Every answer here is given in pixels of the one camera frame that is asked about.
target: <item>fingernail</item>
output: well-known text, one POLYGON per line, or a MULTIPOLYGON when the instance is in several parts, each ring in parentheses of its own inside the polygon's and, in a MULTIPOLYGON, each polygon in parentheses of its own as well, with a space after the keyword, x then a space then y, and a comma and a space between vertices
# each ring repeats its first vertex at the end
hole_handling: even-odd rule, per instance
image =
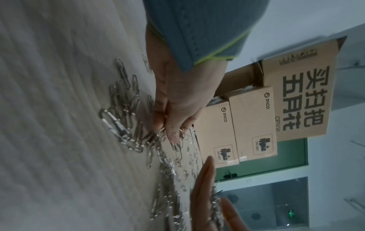
POLYGON ((179 142, 179 134, 178 133, 173 133, 170 137, 169 140, 171 143, 176 144, 179 142))

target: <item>gray sleeve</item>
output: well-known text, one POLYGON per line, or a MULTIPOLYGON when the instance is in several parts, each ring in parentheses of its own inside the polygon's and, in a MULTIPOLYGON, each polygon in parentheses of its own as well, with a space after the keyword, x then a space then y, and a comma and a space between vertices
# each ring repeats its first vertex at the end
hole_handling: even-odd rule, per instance
POLYGON ((232 59, 269 0, 144 0, 148 21, 183 71, 212 57, 232 59))

